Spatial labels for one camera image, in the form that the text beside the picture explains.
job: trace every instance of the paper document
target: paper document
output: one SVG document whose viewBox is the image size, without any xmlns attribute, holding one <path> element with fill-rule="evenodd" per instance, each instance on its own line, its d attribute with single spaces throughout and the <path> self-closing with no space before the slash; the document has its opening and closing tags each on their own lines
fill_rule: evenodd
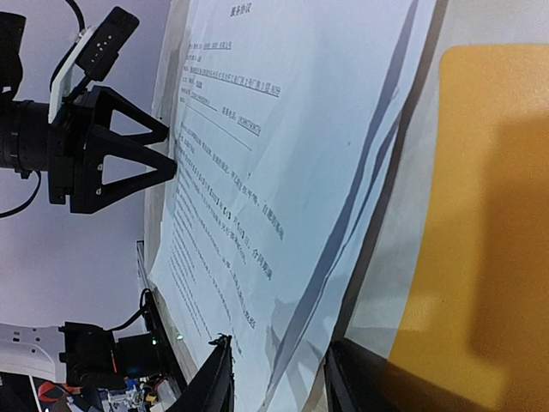
<svg viewBox="0 0 549 412">
<path fill-rule="evenodd" d="M 238 412 L 301 410 L 376 206 L 435 0 L 191 1 L 151 280 Z"/>
</svg>

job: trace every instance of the camera mount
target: camera mount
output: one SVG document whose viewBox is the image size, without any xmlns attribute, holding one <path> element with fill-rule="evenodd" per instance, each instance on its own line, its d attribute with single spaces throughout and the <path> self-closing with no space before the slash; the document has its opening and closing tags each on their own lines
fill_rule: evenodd
<svg viewBox="0 0 549 412">
<path fill-rule="evenodd" d="M 22 80 L 19 58 L 25 17 L 0 13 L 0 168 L 13 169 L 28 179 L 48 172 L 49 199 L 65 204 L 71 213 L 92 214 L 133 193 L 166 182 L 175 175 L 175 161 L 147 148 L 163 142 L 169 129 L 127 101 L 111 88 L 86 87 L 102 82 L 118 52 L 133 34 L 139 21 L 116 7 L 98 27 L 81 31 L 78 41 L 60 63 L 51 82 L 50 103 L 15 101 Z M 84 71 L 71 90 L 72 69 Z M 148 132 L 119 135 L 111 129 L 112 115 L 120 112 Z M 111 155 L 141 163 L 153 170 L 103 184 L 104 159 Z M 0 214 L 14 215 L 17 209 Z"/>
</svg>

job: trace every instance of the black cable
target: black cable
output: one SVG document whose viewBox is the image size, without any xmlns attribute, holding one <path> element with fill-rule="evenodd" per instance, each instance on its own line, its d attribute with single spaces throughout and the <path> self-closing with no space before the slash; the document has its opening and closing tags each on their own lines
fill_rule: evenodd
<svg viewBox="0 0 549 412">
<path fill-rule="evenodd" d="M 76 19 L 78 20 L 78 31 L 81 32 L 84 28 L 86 28 L 86 22 L 84 21 L 82 10 L 80 10 L 80 7 L 78 7 L 75 0 L 65 0 L 65 2 L 67 2 L 67 4 L 72 8 L 72 11 L 75 12 Z"/>
<path fill-rule="evenodd" d="M 86 87 L 91 81 L 92 79 L 84 76 L 82 80 L 80 80 L 80 82 L 76 85 L 76 87 L 72 89 L 72 92 L 70 92 L 67 97 L 63 98 L 63 103 L 72 103 L 73 101 L 75 101 L 78 96 L 86 91 Z"/>
<path fill-rule="evenodd" d="M 150 291 L 151 291 L 151 289 L 149 289 L 149 288 L 146 288 L 146 289 L 142 290 L 141 297 L 139 298 L 139 310 L 136 313 L 134 313 L 133 315 L 131 315 L 131 318 L 126 320 L 120 326 L 117 326 L 116 328 L 109 329 L 107 332 L 118 332 L 119 330 L 124 330 L 124 329 L 128 328 L 129 326 L 131 326 L 145 312 L 145 304 L 143 302 L 143 298 L 145 297 L 145 294 L 147 292 L 150 292 Z"/>
<path fill-rule="evenodd" d="M 51 85 L 53 84 L 53 81 L 55 80 L 55 78 L 59 74 L 59 71 L 61 71 L 61 68 L 63 67 L 63 65 L 65 64 L 65 62 L 69 58 L 70 53 L 72 53 L 72 51 L 75 49 L 75 47 L 76 47 L 76 43 L 74 43 L 70 47 L 69 51 L 67 51 L 67 53 L 61 59 L 61 61 L 57 64 L 57 67 L 53 70 L 53 73 L 51 74 L 51 79 L 50 79 L 50 91 L 51 91 Z"/>
<path fill-rule="evenodd" d="M 67 4 L 72 8 L 72 10 L 75 12 L 76 19 L 78 20 L 78 32 L 81 32 L 86 28 L 86 22 L 84 21 L 84 15 L 82 14 L 82 10 L 80 10 L 80 7 L 78 7 L 78 4 L 75 0 L 65 0 Z M 51 75 L 50 80 L 50 91 L 51 91 L 51 85 L 53 84 L 53 79 L 56 78 L 56 76 L 59 74 L 59 70 L 63 67 L 64 63 L 67 61 L 67 58 L 69 58 L 70 53 L 75 49 L 76 43 L 74 43 L 69 51 L 63 56 L 55 70 L 53 70 L 53 74 Z"/>
<path fill-rule="evenodd" d="M 40 173 L 38 171 L 34 171 L 34 172 L 38 176 L 38 184 L 36 184 L 36 189 L 34 189 L 34 192 L 31 195 L 31 197 L 24 204 L 22 204 L 21 206 L 15 208 L 15 209 L 12 209 L 8 212 L 0 213 L 0 219 L 3 219 L 4 217 L 10 217 L 10 216 L 13 216 L 13 215 L 17 215 L 18 213 L 20 213 L 23 210 L 25 210 L 26 208 L 28 208 L 31 205 L 31 203 L 34 201 L 34 199 L 36 198 L 36 195 L 38 195 L 38 192 L 40 190 L 40 184 L 42 183 L 42 173 Z"/>
</svg>

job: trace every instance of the white wall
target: white wall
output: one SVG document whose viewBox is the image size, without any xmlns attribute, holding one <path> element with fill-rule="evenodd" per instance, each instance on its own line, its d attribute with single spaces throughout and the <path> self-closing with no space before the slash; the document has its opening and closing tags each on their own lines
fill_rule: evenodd
<svg viewBox="0 0 549 412">
<path fill-rule="evenodd" d="M 77 1 L 87 25 L 99 24 L 115 5 L 141 20 L 104 84 L 150 112 L 169 0 Z M 47 101 L 51 72 L 78 31 L 72 10 L 64 0 L 0 0 L 0 10 L 27 17 L 17 99 Z M 122 165 L 114 173 L 136 171 Z M 0 211 L 24 201 L 33 185 L 0 169 Z M 30 209 L 0 220 L 0 323 L 121 324 L 137 308 L 135 248 L 142 222 L 142 194 L 96 215 L 71 215 L 68 205 L 48 203 L 43 184 Z"/>
</svg>

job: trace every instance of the orange surface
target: orange surface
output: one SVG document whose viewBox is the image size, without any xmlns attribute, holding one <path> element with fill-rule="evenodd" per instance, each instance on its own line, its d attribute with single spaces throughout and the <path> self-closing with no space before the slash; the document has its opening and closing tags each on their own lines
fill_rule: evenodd
<svg viewBox="0 0 549 412">
<path fill-rule="evenodd" d="M 425 234 L 382 390 L 402 410 L 549 410 L 549 46 L 441 63 Z"/>
</svg>

